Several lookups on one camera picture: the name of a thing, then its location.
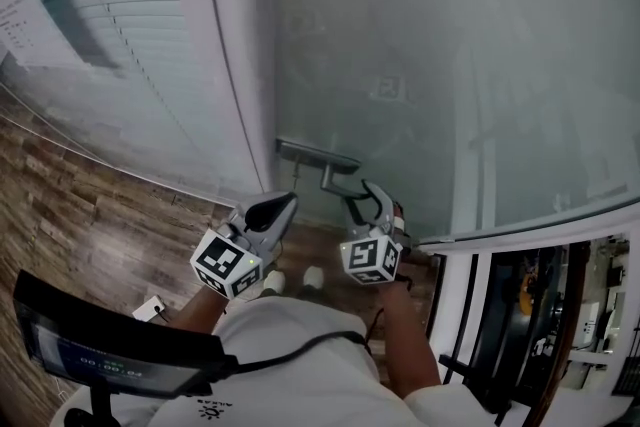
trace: wood plank flooring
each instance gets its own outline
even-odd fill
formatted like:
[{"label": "wood plank flooring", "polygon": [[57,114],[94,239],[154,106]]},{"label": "wood plank flooring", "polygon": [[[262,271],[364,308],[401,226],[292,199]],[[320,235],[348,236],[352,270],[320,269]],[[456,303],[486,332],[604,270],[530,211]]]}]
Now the wood plank flooring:
[{"label": "wood plank flooring", "polygon": [[[0,117],[0,419],[48,425],[60,405],[55,382],[27,360],[18,333],[11,296],[19,269],[124,314],[158,294],[171,316],[200,287],[189,266],[193,249],[227,213],[97,164]],[[370,323],[376,295],[341,271],[342,238],[342,230],[294,224],[277,261],[287,275],[286,293],[296,292],[309,265],[321,266],[336,306]],[[438,260],[411,255],[400,272],[414,280],[412,296],[426,325]],[[243,300],[258,293],[254,287]],[[383,322],[371,345],[384,379]]]}]

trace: white t-shirt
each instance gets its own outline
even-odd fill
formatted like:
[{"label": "white t-shirt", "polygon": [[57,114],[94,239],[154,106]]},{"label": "white t-shirt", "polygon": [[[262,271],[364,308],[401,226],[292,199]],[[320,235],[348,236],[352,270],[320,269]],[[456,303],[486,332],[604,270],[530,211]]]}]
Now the white t-shirt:
[{"label": "white t-shirt", "polygon": [[[282,356],[331,331],[364,335],[365,326],[360,318],[331,308],[265,297],[234,309],[214,332],[226,353],[249,363]],[[379,383],[364,348],[344,339],[322,342],[289,363],[232,376],[211,388],[210,397],[168,401],[114,395],[113,416],[123,427],[492,425],[462,385],[425,388],[401,400]],[[91,411],[86,388],[56,413],[52,427],[62,427],[72,407]]]}]

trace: white shoe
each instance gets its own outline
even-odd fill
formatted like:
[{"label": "white shoe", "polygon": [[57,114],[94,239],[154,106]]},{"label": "white shoe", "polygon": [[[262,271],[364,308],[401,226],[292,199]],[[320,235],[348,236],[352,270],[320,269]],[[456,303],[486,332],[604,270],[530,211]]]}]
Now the white shoe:
[{"label": "white shoe", "polygon": [[271,290],[275,290],[277,293],[282,294],[282,292],[284,292],[285,281],[284,272],[271,271],[264,280],[262,288],[270,288]]},{"label": "white shoe", "polygon": [[309,285],[320,290],[324,285],[324,271],[320,267],[309,267],[302,278],[303,285]]}]

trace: person's arm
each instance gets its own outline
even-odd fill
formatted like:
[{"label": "person's arm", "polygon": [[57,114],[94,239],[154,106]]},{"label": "person's arm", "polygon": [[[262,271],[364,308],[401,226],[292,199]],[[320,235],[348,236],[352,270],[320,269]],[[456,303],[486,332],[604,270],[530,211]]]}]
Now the person's arm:
[{"label": "person's arm", "polygon": [[227,304],[229,299],[204,286],[167,325],[175,329],[211,334]]},{"label": "person's arm", "polygon": [[406,285],[379,287],[384,309],[385,353],[391,389],[402,399],[441,384],[436,358],[413,306]]}]

